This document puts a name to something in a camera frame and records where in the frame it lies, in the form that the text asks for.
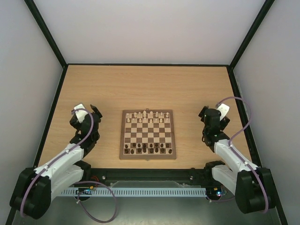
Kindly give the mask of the black aluminium frame rail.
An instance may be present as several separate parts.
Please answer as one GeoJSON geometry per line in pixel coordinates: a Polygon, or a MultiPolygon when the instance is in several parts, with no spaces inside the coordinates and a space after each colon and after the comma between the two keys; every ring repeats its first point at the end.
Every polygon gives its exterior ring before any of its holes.
{"type": "Polygon", "coordinates": [[[217,165],[207,164],[203,169],[100,169],[91,168],[87,165],[72,165],[65,171],[54,175],[47,175],[42,180],[43,185],[53,187],[53,182],[62,181],[64,185],[71,186],[79,181],[97,181],[106,185],[117,181],[175,181],[177,183],[187,183],[192,186],[213,187],[225,185],[230,178],[234,184],[249,186],[252,182],[259,181],[266,188],[273,185],[274,181],[271,172],[267,168],[256,170],[258,178],[252,171],[241,171],[234,173],[226,165],[220,162],[217,165]]]}

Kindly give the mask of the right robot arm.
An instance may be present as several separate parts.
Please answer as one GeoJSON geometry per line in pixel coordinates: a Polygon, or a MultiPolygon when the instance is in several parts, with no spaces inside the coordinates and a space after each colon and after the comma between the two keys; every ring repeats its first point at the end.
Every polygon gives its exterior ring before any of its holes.
{"type": "Polygon", "coordinates": [[[206,164],[205,180],[211,184],[218,181],[227,188],[244,214],[266,212],[276,206],[271,171],[249,161],[230,142],[224,133],[230,121],[228,111],[229,106],[225,104],[216,109],[204,106],[198,115],[204,123],[202,141],[222,158],[221,162],[206,164]]]}

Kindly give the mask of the wooden chess board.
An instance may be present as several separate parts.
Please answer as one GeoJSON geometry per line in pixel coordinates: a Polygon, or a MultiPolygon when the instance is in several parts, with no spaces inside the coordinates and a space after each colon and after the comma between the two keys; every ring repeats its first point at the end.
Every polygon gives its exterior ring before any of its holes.
{"type": "Polygon", "coordinates": [[[177,158],[173,110],[156,109],[147,110],[146,118],[138,118],[138,113],[143,116],[145,110],[123,110],[120,133],[121,160],[175,160],[177,158]],[[147,152],[143,153],[143,144],[147,144],[147,152]]]}

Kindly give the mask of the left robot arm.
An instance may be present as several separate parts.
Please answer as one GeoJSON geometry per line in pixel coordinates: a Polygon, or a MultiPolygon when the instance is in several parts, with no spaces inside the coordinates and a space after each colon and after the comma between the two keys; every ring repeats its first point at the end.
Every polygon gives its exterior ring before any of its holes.
{"type": "Polygon", "coordinates": [[[37,168],[25,168],[19,175],[9,205],[22,216],[41,218],[51,202],[69,186],[87,178],[91,166],[83,161],[100,138],[101,112],[83,104],[74,107],[70,125],[76,129],[69,144],[53,159],[37,168]]]}

